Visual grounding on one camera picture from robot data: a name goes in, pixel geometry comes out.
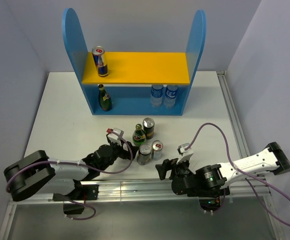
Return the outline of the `black gold can front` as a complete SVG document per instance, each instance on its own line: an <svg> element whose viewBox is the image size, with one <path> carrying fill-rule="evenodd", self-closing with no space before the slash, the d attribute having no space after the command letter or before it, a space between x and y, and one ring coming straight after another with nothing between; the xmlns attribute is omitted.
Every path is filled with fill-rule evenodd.
<svg viewBox="0 0 290 240"><path fill-rule="evenodd" d="M143 143L140 145L138 149L138 156L136 161L141 166L146 165L150 161L151 155L152 155L151 145L148 143Z"/></svg>

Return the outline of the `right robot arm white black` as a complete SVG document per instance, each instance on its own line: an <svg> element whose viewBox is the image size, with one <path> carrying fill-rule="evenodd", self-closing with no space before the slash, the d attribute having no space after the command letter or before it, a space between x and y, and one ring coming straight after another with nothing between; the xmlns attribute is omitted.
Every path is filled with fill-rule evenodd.
<svg viewBox="0 0 290 240"><path fill-rule="evenodd" d="M248 176L265 172L280 175L290 172L290 161L276 142L269 143L264 150L233 163L221 162L204 166L195 172L189 169L194 151L189 143L178 147L179 158L165 159L155 166L159 179L166 178L171 171L171 189L176 195L188 197L216 198L229 195L229 185Z"/></svg>

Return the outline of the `aluminium rail right side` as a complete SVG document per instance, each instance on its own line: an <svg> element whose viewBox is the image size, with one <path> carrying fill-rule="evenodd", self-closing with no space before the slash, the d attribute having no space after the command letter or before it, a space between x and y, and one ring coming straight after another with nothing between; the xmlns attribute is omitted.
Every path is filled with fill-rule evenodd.
<svg viewBox="0 0 290 240"><path fill-rule="evenodd" d="M243 133L243 129L241 127L238 114L228 87L228 83L226 81L225 71L217 71L216 72L220 88L222 90L225 104L227 107L227 112L229 115L231 127L235 136L236 145L238 148L238 152L240 157L248 157L250 155L250 151ZM277 221L273 216L271 216L269 213L267 213L270 225L272 227L273 233L275 235L276 240L286 240L285 233L283 231L282 224Z"/></svg>

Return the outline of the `green glass bottle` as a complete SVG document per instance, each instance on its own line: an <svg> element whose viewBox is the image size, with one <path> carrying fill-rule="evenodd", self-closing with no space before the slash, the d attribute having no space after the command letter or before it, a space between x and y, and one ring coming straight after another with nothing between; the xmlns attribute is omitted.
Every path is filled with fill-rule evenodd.
<svg viewBox="0 0 290 240"><path fill-rule="evenodd" d="M143 131L143 126L140 123L135 125L135 131L133 132L132 140L133 144L137 147L145 143L147 140L145 132Z"/></svg>
<svg viewBox="0 0 290 240"><path fill-rule="evenodd" d="M99 84L98 89L99 89L98 103L103 111L108 112L112 109L111 97L109 93L105 90L103 84Z"/></svg>

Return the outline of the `aluminium rail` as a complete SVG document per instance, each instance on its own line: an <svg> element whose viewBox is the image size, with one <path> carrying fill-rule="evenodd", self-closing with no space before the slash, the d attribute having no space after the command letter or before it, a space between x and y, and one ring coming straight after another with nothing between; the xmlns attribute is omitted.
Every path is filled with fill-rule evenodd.
<svg viewBox="0 0 290 240"><path fill-rule="evenodd" d="M231 127L235 136L236 145L238 148L238 152L240 157L248 157L250 155L250 151L243 133L243 129L241 127L238 114L228 87L228 83L226 81L225 71L217 71L216 72L220 88L222 90L225 104L227 107L227 112L229 115ZM286 240L285 233L283 231L282 224L277 221L273 216L271 216L269 213L267 213L270 225L272 227L273 233L275 235L276 240Z"/></svg>
<svg viewBox="0 0 290 240"><path fill-rule="evenodd" d="M249 179L260 197L271 196L269 188L256 180ZM159 179L152 180L131 180L131 181L85 181L83 187L94 190L91 198L87 197L86 202L106 203L106 202L138 202L138 201L165 201L165 200L190 200L195 197L176 195L172 191L171 181ZM230 202L234 198L255 197L253 190L245 180L234 182L229 186L230 195L225 199ZM39 193L26 200L13 202L17 205L34 204L61 204L62 201L54 201L53 193Z"/></svg>

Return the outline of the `blue shelf with yellow board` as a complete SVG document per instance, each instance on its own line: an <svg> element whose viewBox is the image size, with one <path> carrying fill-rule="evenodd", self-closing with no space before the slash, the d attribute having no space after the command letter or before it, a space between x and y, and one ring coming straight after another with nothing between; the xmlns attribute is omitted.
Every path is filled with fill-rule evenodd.
<svg viewBox="0 0 290 240"><path fill-rule="evenodd" d="M64 47L93 115L181 116L203 54L206 28L206 14L199 9L185 52L106 52L109 74L99 76L77 13L66 8L62 14ZM110 95L110 111L99 105L100 84ZM173 108L151 106L152 85L178 85Z"/></svg>

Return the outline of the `blue silver energy drink can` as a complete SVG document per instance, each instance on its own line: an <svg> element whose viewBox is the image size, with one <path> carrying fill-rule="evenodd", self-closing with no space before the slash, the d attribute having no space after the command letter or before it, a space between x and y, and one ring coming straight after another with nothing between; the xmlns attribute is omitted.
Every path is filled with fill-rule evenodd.
<svg viewBox="0 0 290 240"><path fill-rule="evenodd" d="M108 75L108 64L105 55L105 49L101 46L95 46L91 50L93 60L96 66L97 74L100 77L106 77Z"/></svg>

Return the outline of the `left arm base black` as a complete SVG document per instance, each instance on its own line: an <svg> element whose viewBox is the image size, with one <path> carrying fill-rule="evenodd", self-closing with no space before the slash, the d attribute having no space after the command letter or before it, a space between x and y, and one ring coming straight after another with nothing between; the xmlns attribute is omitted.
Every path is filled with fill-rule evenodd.
<svg viewBox="0 0 290 240"><path fill-rule="evenodd" d="M93 218L96 215L96 209L89 205L87 201L97 200L99 193L99 185L79 185L67 195L54 193L52 200L54 202L69 202L63 204L63 213L65 217L82 221ZM88 217L78 217L84 210L92 210L92 215Z"/></svg>

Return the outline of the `black gold can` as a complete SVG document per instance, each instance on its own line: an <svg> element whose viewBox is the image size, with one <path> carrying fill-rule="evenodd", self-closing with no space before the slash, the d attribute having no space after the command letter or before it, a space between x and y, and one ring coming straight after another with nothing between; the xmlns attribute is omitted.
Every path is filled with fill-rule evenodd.
<svg viewBox="0 0 290 240"><path fill-rule="evenodd" d="M146 139L152 139L155 132L155 121L152 118L146 117L142 121L142 126Z"/></svg>
<svg viewBox="0 0 290 240"><path fill-rule="evenodd" d="M151 145L148 143L143 143L140 145L138 149L138 156L136 161L141 166L146 165L150 161L151 155L152 155Z"/></svg>

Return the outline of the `silver red-top can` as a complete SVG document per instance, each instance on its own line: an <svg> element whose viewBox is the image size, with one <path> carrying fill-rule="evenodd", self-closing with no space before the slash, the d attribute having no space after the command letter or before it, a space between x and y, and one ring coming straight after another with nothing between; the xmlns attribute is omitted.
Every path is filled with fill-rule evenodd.
<svg viewBox="0 0 290 240"><path fill-rule="evenodd" d="M152 147L152 152L151 152L151 158L154 161L158 161L163 154L163 143L160 140L155 140L151 147Z"/></svg>

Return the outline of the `water bottle blue label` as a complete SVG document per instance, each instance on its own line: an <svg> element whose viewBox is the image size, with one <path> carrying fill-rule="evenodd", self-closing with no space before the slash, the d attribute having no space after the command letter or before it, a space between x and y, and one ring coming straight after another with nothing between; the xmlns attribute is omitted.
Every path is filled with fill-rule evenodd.
<svg viewBox="0 0 290 240"><path fill-rule="evenodd" d="M152 84L150 90L150 104L153 107L160 107L163 101L164 86L162 84Z"/></svg>
<svg viewBox="0 0 290 240"><path fill-rule="evenodd" d="M176 98L178 94L179 86L178 85L167 85L165 88L164 95L164 106L168 109L173 108L176 103Z"/></svg>

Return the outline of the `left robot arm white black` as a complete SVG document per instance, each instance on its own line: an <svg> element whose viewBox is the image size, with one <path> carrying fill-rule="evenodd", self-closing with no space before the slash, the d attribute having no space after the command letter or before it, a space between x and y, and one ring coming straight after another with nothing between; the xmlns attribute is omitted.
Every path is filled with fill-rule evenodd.
<svg viewBox="0 0 290 240"><path fill-rule="evenodd" d="M60 194L71 200L83 196L82 182L91 181L107 170L117 159L131 163L139 150L129 141L108 141L86 157L61 161L47 156L44 150L37 150L18 162L8 166L3 174L6 192L13 201L26 200L37 193Z"/></svg>

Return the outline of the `aluminium rail front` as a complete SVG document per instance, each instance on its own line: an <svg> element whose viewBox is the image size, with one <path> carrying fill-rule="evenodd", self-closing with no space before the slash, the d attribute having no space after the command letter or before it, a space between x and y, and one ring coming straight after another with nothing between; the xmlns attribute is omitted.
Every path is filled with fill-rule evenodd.
<svg viewBox="0 0 290 240"><path fill-rule="evenodd" d="M260 197L271 196L269 188L256 180L249 179ZM138 202L138 201L165 201L165 200L190 200L195 197L176 195L172 191L171 181L159 179L152 180L131 180L131 181L85 181L83 187L94 190L91 198L87 197L86 202L106 203L106 202ZM225 199L230 202L234 198L255 197L253 190L245 180L234 182L229 186L230 195ZM39 193L26 200L13 202L17 205L34 204L61 204L62 201L54 201L53 193Z"/></svg>

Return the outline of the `right water bottle blue label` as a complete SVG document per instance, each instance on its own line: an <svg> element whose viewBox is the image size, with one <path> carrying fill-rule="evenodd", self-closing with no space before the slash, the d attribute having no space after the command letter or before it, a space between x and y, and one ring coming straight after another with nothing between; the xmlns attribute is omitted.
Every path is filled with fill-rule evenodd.
<svg viewBox="0 0 290 240"><path fill-rule="evenodd" d="M165 88L164 95L164 106L168 109L173 108L176 103L176 98L178 94L179 86L178 85L167 85Z"/></svg>

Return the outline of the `left water bottle blue label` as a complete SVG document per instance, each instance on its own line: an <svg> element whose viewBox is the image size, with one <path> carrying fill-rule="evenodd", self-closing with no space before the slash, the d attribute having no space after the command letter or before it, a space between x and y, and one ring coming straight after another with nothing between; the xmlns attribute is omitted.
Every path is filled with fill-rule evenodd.
<svg viewBox="0 0 290 240"><path fill-rule="evenodd" d="M164 86L162 84L152 84L150 90L150 104L153 107L160 107L163 101Z"/></svg>

